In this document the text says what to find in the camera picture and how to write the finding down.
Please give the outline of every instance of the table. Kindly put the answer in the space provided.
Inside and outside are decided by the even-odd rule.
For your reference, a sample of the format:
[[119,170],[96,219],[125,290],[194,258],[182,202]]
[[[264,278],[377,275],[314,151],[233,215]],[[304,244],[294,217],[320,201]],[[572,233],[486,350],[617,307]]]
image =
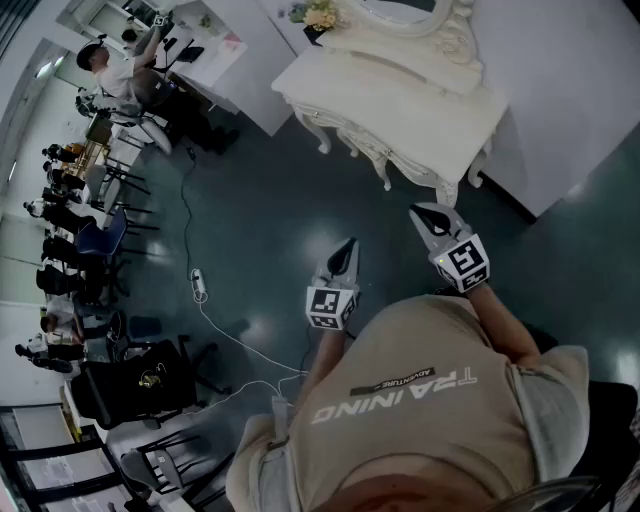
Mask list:
[[491,136],[507,101],[482,86],[468,95],[430,87],[414,74],[373,59],[310,47],[274,82],[300,123],[328,153],[323,127],[368,156],[391,189],[386,164],[391,160],[412,182],[435,187],[438,202],[455,206],[458,182],[478,172],[491,151]]

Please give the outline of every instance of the black cap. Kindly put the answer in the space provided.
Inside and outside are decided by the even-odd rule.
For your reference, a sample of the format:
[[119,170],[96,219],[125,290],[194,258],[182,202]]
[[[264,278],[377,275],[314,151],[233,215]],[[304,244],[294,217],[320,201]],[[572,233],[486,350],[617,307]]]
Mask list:
[[91,63],[89,62],[89,59],[101,46],[102,45],[99,43],[88,44],[82,50],[80,50],[78,56],[76,57],[76,64],[78,65],[78,67],[84,69],[85,71],[91,71]]

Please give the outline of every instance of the dark green floor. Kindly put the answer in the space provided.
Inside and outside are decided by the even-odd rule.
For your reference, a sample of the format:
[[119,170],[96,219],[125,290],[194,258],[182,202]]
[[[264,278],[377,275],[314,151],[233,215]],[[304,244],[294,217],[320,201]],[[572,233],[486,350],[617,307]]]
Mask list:
[[[338,141],[329,155],[295,119],[272,139],[251,122],[233,119],[242,137],[224,157],[204,155],[185,186],[193,210],[189,228],[191,268],[200,268],[210,298],[204,311],[245,343],[289,366],[307,352],[304,294],[319,251],[356,236],[361,243],[362,301],[350,330],[357,333],[385,305],[442,285],[427,261],[407,213],[415,201],[433,201],[390,171],[385,192],[370,162],[356,160]],[[640,385],[640,130],[630,136],[573,194],[529,226],[487,188],[462,183],[457,209],[481,235],[492,260],[492,283],[523,320],[561,343],[589,349],[592,375]],[[126,270],[128,315],[159,316],[168,336],[192,336],[192,350],[217,342],[220,352],[205,373],[234,389],[248,381],[276,383],[290,376],[220,336],[200,315],[187,280],[180,198],[190,167],[183,148],[171,158],[143,152],[135,171],[152,196],[136,195],[161,228],[126,239],[132,248],[158,254],[134,256]],[[295,381],[283,385],[295,398]],[[202,413],[198,423],[220,455],[233,449],[245,419],[269,409],[264,385],[249,387]],[[215,396],[207,396],[216,401]]]

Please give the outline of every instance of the mirror frame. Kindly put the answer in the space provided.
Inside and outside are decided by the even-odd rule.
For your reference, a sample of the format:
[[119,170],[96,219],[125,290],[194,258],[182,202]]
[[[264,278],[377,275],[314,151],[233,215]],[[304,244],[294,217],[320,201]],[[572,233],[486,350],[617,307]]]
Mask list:
[[425,36],[437,30],[451,13],[454,0],[435,0],[436,5],[428,19],[420,23],[396,23],[386,20],[367,9],[359,0],[343,0],[351,11],[374,29],[395,36]]

